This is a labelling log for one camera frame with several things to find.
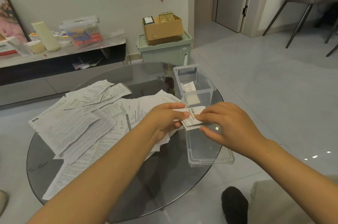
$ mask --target round glass coffee table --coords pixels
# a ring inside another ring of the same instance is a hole
[[[159,62],[126,65],[99,74],[74,90],[107,79],[115,84],[122,82],[132,90],[133,93],[125,98],[154,95],[161,89],[173,94],[173,67],[175,65]],[[216,90],[212,104],[222,101]],[[213,148],[216,158],[221,145]],[[27,154],[27,175],[32,191],[43,204],[47,201],[42,197],[63,164],[63,160],[53,160],[53,157],[53,151],[35,133]],[[161,146],[160,152],[154,153],[143,163],[111,212],[108,222],[135,219],[169,205],[194,187],[210,167],[189,165],[185,131],[179,130],[169,143]]]

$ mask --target cream-colored bottle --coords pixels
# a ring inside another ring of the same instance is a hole
[[[48,29],[44,21],[32,23],[32,26],[35,29],[35,32],[39,35],[40,40],[47,50],[57,51],[61,48],[60,44],[52,32]]]

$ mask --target picture frame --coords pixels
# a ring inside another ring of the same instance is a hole
[[[23,44],[31,41],[10,0],[0,0],[0,34],[3,37],[15,36]]]

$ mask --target beige pants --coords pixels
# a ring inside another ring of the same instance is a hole
[[[338,176],[328,176],[338,183]],[[248,224],[312,224],[310,217],[274,181],[255,182],[251,188]]]

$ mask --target foot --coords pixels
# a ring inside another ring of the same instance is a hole
[[[230,186],[222,193],[222,209],[228,224],[248,223],[248,200],[239,189]]]
[[[9,199],[8,194],[0,190],[0,216],[2,215],[3,211],[5,210],[7,206],[8,199]]]

